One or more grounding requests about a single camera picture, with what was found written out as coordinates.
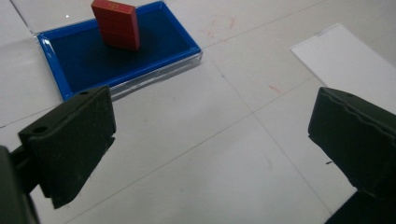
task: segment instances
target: block top face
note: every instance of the block top face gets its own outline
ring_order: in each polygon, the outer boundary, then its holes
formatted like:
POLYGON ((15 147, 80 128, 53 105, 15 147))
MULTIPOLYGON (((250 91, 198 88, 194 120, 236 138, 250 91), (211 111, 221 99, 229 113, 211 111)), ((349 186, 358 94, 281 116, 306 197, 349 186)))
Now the block top face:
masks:
POLYGON ((94 0, 91 4, 97 19, 130 23, 135 15, 135 7, 107 0, 94 0))

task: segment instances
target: tiled surface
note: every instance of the tiled surface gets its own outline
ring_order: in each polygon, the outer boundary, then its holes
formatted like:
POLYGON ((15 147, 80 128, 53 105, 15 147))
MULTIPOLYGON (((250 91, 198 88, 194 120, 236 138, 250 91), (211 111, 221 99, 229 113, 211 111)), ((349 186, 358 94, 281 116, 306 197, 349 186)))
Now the tiled surface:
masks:
MULTIPOLYGON (((42 223, 323 223, 354 189, 307 137, 321 84, 290 47, 340 22, 395 64, 396 1, 166 3, 203 63, 115 102, 117 140, 78 197, 53 210, 32 193, 42 223)), ((61 101, 23 22, 0 4, 0 144, 14 148, 61 101)))

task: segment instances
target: red rectangular block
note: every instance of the red rectangular block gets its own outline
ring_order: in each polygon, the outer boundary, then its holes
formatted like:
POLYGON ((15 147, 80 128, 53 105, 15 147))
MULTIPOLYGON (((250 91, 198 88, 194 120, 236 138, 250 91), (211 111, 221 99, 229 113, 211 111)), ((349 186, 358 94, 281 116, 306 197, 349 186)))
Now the red rectangular block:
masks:
POLYGON ((91 7, 107 45, 128 50, 139 49, 135 7, 107 0, 94 0, 91 7))

